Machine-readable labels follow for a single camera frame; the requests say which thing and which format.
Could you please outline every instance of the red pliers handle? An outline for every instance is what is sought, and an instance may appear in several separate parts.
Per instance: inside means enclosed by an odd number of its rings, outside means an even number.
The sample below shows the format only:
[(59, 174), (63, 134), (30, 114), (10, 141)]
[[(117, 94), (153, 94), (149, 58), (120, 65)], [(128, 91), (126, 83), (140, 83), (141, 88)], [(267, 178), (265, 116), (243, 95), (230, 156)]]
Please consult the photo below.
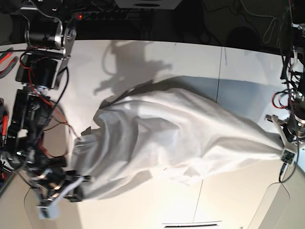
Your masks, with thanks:
[(7, 114), (2, 115), (2, 136), (6, 136), (6, 130), (8, 128), (9, 116)]
[[(14, 48), (9, 48), (7, 49), (4, 54), (2, 54), (0, 56), (0, 64), (2, 62), (4, 62), (6, 59), (8, 59), (12, 54), (13, 54), (13, 51)], [(18, 57), (15, 56), (9, 63), (9, 65), (3, 70), (3, 71), (0, 71), (0, 79), (2, 79), (3, 77), (5, 77), (7, 74), (10, 73), (10, 71), (15, 67), (16, 63), (18, 62)]]

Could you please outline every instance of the white cloth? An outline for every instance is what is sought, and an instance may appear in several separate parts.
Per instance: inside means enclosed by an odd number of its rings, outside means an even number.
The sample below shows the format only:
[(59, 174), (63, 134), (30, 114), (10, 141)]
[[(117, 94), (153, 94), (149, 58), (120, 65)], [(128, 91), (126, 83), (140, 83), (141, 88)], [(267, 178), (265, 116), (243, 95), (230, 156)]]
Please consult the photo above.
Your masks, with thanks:
[(184, 89), (125, 97), (99, 109), (71, 165), (95, 182), (84, 197), (110, 198), (154, 176), (190, 184), (259, 160), (278, 160), (281, 143), (248, 119)]

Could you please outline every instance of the pliers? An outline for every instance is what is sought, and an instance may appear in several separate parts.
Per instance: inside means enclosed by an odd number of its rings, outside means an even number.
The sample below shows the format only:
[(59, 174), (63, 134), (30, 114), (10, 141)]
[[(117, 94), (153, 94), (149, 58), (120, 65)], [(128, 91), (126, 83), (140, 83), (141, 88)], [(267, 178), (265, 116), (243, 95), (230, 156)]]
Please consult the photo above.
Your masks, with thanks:
[[(9, 48), (7, 49), (4, 54), (2, 54), (0, 56), (0, 64), (5, 61), (6, 59), (8, 59), (12, 54), (13, 54), (13, 51), (14, 48)], [(3, 71), (0, 71), (0, 79), (2, 79), (3, 77), (5, 77), (8, 73), (10, 73), (10, 71), (15, 67), (16, 63), (18, 62), (18, 57), (15, 56), (9, 63), (9, 65), (3, 70)]]
[(4, 107), (4, 104), (2, 103), (2, 101), (0, 101), (0, 118), (1, 118), (1, 122), (0, 122), (0, 126), (1, 127), (1, 147), (4, 147), (4, 143), (5, 143), (5, 137), (6, 137), (6, 130), (8, 128), (8, 122), (9, 122), (9, 116), (8, 116), (8, 112), (6, 110), (6, 108)]

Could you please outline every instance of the table surface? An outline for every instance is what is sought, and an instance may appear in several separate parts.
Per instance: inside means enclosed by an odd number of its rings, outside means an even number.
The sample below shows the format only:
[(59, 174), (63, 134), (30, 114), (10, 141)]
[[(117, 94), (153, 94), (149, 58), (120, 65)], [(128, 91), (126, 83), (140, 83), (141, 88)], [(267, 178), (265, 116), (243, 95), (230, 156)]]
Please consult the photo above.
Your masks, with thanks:
[[(25, 48), (24, 44), (13, 46)], [(104, 99), (149, 80), (172, 78), (202, 91), (229, 111), (250, 118), (264, 130), (275, 132), (264, 117), (287, 116), (271, 104), (272, 95), (284, 89), (279, 79), (281, 69), (280, 56), (232, 48), (171, 42), (76, 41), (69, 62), (70, 82), (61, 106), (80, 134), (91, 125)], [(17, 67), (0, 80), (0, 97), (10, 110), (16, 90), (22, 88), (15, 82), (16, 72)], [(53, 99), (58, 98), (64, 82), (65, 76), (58, 91), (49, 91)], [(302, 154), (300, 161), (304, 167)], [(268, 186), (277, 182), (280, 166), (280, 162), (262, 162), (191, 187), (153, 180), (117, 198), (79, 203), (81, 223), (83, 228), (155, 228), (162, 223), (222, 220), (225, 228), (247, 228)]]

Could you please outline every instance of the red wire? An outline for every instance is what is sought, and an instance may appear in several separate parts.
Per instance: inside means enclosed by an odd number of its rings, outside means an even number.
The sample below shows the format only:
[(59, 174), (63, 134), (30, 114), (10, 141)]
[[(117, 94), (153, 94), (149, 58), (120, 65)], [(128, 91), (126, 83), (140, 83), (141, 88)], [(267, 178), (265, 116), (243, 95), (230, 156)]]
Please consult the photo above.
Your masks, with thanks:
[(274, 108), (277, 108), (277, 109), (286, 109), (287, 106), (283, 106), (283, 107), (275, 106), (275, 104), (274, 104), (274, 99), (275, 99), (276, 93), (274, 93), (274, 95), (272, 96), (272, 106), (273, 106)]
[[(39, 148), (43, 151), (43, 153), (46, 155), (46, 156), (49, 156), (49, 157), (59, 157), (59, 156), (53, 156), (51, 154), (49, 154), (49, 152), (47, 151), (47, 149), (45, 147), (42, 146), (42, 141), (40, 139), (39, 141)], [(60, 155), (60, 156), (66, 156), (68, 154), (68, 150), (63, 154), (63, 155)]]
[[(23, 68), (28, 69), (29, 85), (30, 85), (32, 91), (33, 91), (42, 101), (44, 101), (46, 104), (50, 105), (51, 107), (54, 107), (53, 104), (51, 104), (48, 100), (44, 99), (40, 94), (38, 94), (38, 93), (35, 91), (35, 89), (34, 89), (34, 87), (33, 87), (33, 83), (32, 83), (32, 78), (31, 78), (31, 72), (32, 72), (32, 74), (33, 74), (33, 77), (35, 77), (34, 72), (33, 72), (33, 70), (32, 70), (31, 67), (27, 67), (27, 66), (25, 66), (25, 65), (22, 63), (22, 61), (21, 61), (22, 55), (21, 55), (21, 57), (20, 57), (20, 59), (19, 59), (19, 62), (20, 62), (20, 65), (21, 65)], [(37, 63), (38, 61), (40, 61), (40, 60), (42, 60), (42, 59), (46, 59), (46, 58), (47, 58), (47, 57), (42, 57), (42, 58), (38, 59), (37, 61), (35, 61), (34, 63)], [(75, 136), (77, 137), (77, 139), (80, 140), (80, 137), (77, 136), (75, 130), (73, 129), (73, 127), (72, 127), (71, 125), (69, 125), (69, 123), (67, 122), (67, 120), (65, 119), (65, 117), (64, 117), (57, 109), (55, 109), (55, 112), (61, 117), (62, 120), (64, 120), (64, 122), (63, 122), (62, 124), (67, 125), (67, 126), (69, 127), (69, 132), (70, 132), (70, 130), (72, 130), (73, 133), (75, 134)]]
[(287, 107), (288, 107), (288, 106), (283, 106), (283, 105), (281, 105), (281, 97), (280, 97), (280, 96), (277, 98), (277, 100), (278, 100), (278, 103), (280, 104), (280, 106), (281, 106), (282, 108), (287, 108)]

